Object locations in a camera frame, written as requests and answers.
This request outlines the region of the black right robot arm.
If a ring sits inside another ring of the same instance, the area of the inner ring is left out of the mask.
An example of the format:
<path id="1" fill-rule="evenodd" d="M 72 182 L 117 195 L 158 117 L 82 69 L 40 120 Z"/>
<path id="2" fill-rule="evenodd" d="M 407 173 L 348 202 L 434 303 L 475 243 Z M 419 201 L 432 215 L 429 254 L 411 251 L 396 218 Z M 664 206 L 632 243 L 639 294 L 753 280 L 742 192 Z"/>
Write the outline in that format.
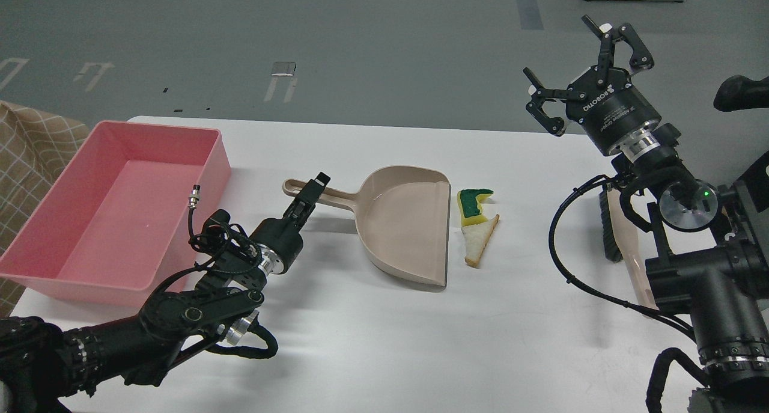
<path id="1" fill-rule="evenodd" d="M 546 88 L 530 69 L 526 109 L 550 134 L 561 136 L 567 122 L 579 124 L 616 174 L 596 176 L 558 207 L 547 246 L 566 282 L 681 332 L 696 344 L 692 360 L 680 348 L 657 355 L 646 389 L 650 412 L 662 411 L 670 366 L 678 363 L 698 383 L 690 412 L 767 411 L 767 323 L 759 302 L 767 299 L 767 155 L 732 185 L 713 186 L 695 177 L 676 152 L 678 128 L 633 84 L 634 74 L 650 70 L 654 59 L 629 23 L 582 21 L 598 37 L 596 65 L 565 89 Z M 601 188 L 603 222 L 610 191 L 632 228 L 653 235 L 657 256 L 633 276 L 639 298 L 633 304 L 599 292 L 561 262 L 555 233 L 575 200 Z"/>

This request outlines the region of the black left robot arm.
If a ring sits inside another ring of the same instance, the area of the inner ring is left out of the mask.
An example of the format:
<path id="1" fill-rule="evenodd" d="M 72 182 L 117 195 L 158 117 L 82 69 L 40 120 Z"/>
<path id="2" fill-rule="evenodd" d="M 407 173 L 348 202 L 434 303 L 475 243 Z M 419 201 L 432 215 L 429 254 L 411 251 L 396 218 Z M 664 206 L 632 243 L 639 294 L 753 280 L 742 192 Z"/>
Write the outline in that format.
<path id="1" fill-rule="evenodd" d="M 2 411 L 66 412 L 62 397 L 93 396 L 103 381 L 159 386 L 201 352 L 252 360 L 275 356 L 275 336 L 259 323 L 270 274 L 282 274 L 304 246 L 300 230 L 330 178 L 300 186 L 281 218 L 252 233 L 219 209 L 194 232 L 200 186 L 189 196 L 189 244 L 208 255 L 154 288 L 135 316 L 61 330 L 40 317 L 2 318 Z"/>

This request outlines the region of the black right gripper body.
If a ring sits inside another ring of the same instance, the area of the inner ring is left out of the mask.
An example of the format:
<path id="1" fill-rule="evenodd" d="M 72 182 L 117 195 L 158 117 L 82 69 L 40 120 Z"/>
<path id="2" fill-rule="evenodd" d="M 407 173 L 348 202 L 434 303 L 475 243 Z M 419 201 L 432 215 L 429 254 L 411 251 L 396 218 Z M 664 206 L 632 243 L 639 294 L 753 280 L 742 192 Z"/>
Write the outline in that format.
<path id="1" fill-rule="evenodd" d="M 568 101 L 568 119 L 579 123 L 603 156 L 619 153 L 627 135 L 642 128 L 654 130 L 661 124 L 661 114 L 632 84 L 627 70 L 612 67 L 598 86 L 598 72 L 588 68 L 568 85 L 585 94 Z"/>

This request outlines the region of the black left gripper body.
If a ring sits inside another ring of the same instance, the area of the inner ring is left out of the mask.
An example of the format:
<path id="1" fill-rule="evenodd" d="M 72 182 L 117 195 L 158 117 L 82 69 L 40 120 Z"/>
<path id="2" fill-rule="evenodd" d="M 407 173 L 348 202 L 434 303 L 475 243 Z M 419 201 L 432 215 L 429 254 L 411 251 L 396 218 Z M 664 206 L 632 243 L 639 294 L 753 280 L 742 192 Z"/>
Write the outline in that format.
<path id="1" fill-rule="evenodd" d="M 267 218 L 250 234 L 250 240 L 276 255 L 273 274 L 286 273 L 304 248 L 302 227 L 294 218 Z"/>

